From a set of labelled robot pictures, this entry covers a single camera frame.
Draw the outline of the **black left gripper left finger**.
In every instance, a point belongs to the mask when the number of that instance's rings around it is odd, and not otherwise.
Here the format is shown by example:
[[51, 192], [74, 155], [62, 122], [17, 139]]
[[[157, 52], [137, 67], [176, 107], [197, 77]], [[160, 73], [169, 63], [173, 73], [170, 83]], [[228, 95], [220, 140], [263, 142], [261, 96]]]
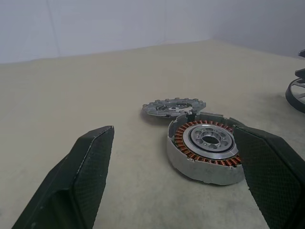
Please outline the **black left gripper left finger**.
[[14, 229], [91, 229], [106, 186], [112, 125], [80, 136], [44, 178]]

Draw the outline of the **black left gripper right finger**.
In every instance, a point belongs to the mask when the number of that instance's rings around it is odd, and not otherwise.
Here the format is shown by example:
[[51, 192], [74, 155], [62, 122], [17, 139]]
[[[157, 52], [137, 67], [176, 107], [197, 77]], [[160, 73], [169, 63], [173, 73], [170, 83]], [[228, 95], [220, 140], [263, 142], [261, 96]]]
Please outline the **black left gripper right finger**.
[[281, 137], [237, 125], [234, 139], [249, 190], [271, 229], [305, 227], [305, 161]]

